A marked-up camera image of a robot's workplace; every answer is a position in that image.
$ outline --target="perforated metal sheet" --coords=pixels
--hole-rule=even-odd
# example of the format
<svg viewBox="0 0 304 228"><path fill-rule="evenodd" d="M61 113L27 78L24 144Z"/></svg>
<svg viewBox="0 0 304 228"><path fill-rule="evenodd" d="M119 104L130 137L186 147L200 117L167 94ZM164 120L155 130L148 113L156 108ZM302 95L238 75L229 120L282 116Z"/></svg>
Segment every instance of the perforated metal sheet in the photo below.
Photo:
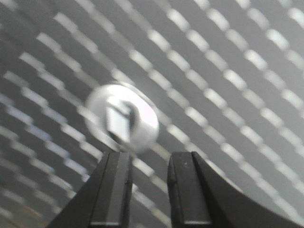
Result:
<svg viewBox="0 0 304 228"><path fill-rule="evenodd" d="M160 137L134 160L131 224L170 227L172 151L198 151L245 194L304 225L301 0L0 0L0 225L45 227L104 146L92 89L134 84Z"/></svg>

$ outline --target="metal grille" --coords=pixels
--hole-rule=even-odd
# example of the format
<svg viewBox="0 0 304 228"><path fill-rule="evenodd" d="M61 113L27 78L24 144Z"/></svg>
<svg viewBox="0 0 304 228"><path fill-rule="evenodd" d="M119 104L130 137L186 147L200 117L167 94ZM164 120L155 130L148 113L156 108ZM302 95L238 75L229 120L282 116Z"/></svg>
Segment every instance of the metal grille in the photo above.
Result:
<svg viewBox="0 0 304 228"><path fill-rule="evenodd" d="M84 101L112 80L159 108L131 224L170 227L172 151L304 225L300 0L0 0L0 225L45 227L102 157Z"/></svg>

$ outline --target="silver washer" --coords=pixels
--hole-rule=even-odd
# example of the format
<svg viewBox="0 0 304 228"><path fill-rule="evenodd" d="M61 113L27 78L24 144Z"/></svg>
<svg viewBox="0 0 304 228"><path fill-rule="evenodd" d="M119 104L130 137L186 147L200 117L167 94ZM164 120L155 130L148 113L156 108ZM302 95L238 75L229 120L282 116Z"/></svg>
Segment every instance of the silver washer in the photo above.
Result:
<svg viewBox="0 0 304 228"><path fill-rule="evenodd" d="M157 139L157 108L130 84L101 86L90 94L85 105L95 115L85 119L89 131L114 150L141 153Z"/></svg>

